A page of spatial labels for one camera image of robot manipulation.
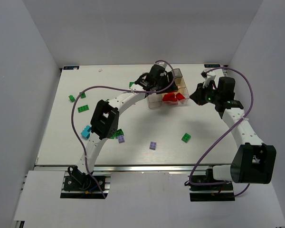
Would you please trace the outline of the red sloped lego brick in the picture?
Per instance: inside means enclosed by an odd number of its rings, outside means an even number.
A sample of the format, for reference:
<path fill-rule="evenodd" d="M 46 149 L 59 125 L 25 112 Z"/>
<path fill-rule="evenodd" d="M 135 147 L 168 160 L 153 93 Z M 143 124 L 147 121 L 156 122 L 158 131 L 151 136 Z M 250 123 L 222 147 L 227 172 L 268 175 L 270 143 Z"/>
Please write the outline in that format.
<path fill-rule="evenodd" d="M 181 93 L 177 93 L 177 94 L 175 95 L 175 97 L 177 98 L 178 101 L 181 101 L 181 100 L 184 100 L 184 99 L 185 99 L 185 97 L 184 97 Z"/>

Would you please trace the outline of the green square lego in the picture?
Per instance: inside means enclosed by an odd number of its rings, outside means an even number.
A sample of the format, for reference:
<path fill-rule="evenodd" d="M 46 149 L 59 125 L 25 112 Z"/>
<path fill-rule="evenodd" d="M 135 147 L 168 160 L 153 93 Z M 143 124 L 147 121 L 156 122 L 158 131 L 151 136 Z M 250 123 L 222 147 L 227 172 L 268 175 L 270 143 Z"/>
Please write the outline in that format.
<path fill-rule="evenodd" d="M 191 135 L 189 135 L 188 133 L 185 133 L 181 140 L 187 143 L 190 139 L 191 139 Z"/>

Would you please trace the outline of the dark green lego brick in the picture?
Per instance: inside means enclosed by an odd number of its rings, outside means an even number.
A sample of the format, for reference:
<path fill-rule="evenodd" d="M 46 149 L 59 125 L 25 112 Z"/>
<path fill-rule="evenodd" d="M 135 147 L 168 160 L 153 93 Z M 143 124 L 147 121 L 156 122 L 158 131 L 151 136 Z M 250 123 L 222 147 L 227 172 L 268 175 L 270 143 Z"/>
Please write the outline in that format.
<path fill-rule="evenodd" d="M 122 129 L 118 129 L 115 133 L 116 136 L 124 135 Z"/>

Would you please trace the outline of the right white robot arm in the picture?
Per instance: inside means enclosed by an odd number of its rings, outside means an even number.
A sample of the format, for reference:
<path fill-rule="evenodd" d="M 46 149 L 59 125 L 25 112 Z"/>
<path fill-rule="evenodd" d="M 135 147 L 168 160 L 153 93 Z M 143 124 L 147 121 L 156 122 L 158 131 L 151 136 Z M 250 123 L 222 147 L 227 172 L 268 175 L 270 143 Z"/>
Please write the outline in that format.
<path fill-rule="evenodd" d="M 214 165 L 206 171 L 209 183 L 233 181 L 235 183 L 268 184 L 272 179 L 276 149 L 266 145 L 252 129 L 245 117 L 244 107 L 235 100 L 235 80 L 220 77 L 218 87 L 214 82 L 199 83 L 190 95 L 198 105 L 214 104 L 220 118 L 231 130 L 237 145 L 237 153 L 230 165 Z"/>

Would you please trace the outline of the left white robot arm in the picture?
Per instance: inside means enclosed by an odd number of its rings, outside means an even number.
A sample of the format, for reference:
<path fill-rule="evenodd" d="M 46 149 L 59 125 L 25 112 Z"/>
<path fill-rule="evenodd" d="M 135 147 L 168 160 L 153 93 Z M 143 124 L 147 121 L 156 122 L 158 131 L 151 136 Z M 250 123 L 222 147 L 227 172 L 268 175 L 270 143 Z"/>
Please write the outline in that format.
<path fill-rule="evenodd" d="M 175 86 L 175 70 L 171 69 L 168 72 L 167 66 L 170 66 L 167 62 L 155 62 L 150 71 L 139 76 L 129 89 L 92 86 L 83 91 L 104 88 L 122 93 L 108 101 L 98 101 L 90 122 L 91 130 L 88 141 L 86 144 L 80 141 L 84 152 L 76 166 L 81 173 L 92 175 L 96 159 L 104 143 L 117 132 L 119 117 L 126 109 L 151 94 L 161 94 Z"/>

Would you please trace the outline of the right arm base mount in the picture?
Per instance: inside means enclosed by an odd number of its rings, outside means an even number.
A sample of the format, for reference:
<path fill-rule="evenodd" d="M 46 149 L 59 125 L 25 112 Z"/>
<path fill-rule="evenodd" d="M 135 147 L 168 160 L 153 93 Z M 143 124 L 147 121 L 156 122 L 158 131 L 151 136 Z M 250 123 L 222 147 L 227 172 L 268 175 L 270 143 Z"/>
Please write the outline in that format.
<path fill-rule="evenodd" d="M 213 178 L 211 168 L 198 171 L 197 174 L 193 174 L 190 180 L 199 184 L 211 183 L 211 185 L 195 186 L 190 184 L 187 180 L 184 186 L 189 187 L 191 202 L 235 201 L 232 183 L 214 185 L 214 183 L 219 183 L 221 180 L 219 181 Z"/>

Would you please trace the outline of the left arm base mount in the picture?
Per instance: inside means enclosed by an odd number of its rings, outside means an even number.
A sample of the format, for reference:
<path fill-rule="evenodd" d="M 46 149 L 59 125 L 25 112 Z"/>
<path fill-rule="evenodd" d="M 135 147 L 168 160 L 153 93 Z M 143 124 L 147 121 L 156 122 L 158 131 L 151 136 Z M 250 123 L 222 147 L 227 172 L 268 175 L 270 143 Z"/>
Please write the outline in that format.
<path fill-rule="evenodd" d="M 70 166 L 63 179 L 61 199 L 104 200 L 109 192 L 107 176 L 94 176 L 81 172 L 77 166 Z"/>

